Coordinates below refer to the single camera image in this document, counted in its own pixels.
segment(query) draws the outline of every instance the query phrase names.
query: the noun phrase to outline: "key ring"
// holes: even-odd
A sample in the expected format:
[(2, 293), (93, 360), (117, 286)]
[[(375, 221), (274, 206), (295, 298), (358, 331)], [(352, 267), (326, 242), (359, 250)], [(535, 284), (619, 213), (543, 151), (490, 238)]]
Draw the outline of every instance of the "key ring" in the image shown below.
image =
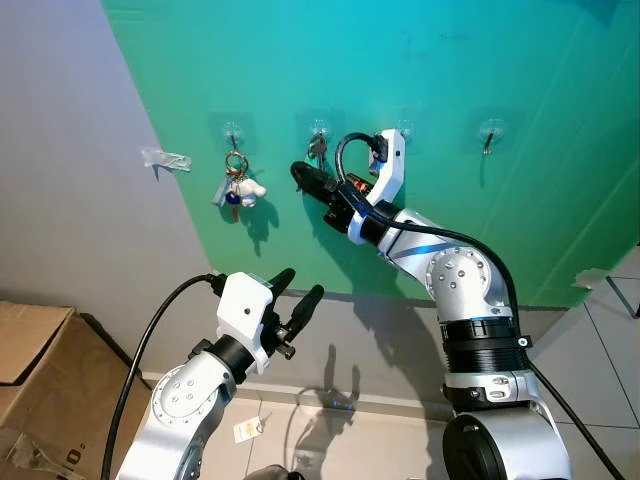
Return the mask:
[[(238, 157), (241, 160), (240, 168), (232, 167), (229, 163), (231, 157)], [(229, 172), (229, 176), (233, 179), (238, 179), (242, 177), (247, 170), (249, 170), (249, 159), (247, 159), (246, 155), (241, 154), (235, 150), (231, 150), (227, 153), (227, 156), (224, 158), (224, 164), (227, 168), (227, 172)]]

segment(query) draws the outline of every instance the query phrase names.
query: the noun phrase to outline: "green wall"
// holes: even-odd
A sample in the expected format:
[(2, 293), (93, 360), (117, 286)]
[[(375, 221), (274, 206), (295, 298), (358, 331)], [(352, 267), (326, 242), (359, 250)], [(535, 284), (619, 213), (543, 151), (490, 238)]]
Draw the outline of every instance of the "green wall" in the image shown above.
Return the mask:
[[(351, 131), (410, 128), (401, 202), (494, 248), (524, 304), (578, 303), (576, 273), (638, 241), (637, 1), (103, 4), (163, 148), (193, 158), (176, 176), (216, 269), (292, 266), (297, 288), (426, 296), (295, 192), (289, 165), (317, 119), (331, 152)], [(482, 157), (492, 118), (504, 134)], [(227, 122), (269, 189), (238, 224), (211, 204)], [(360, 173), (365, 158), (349, 147)]]

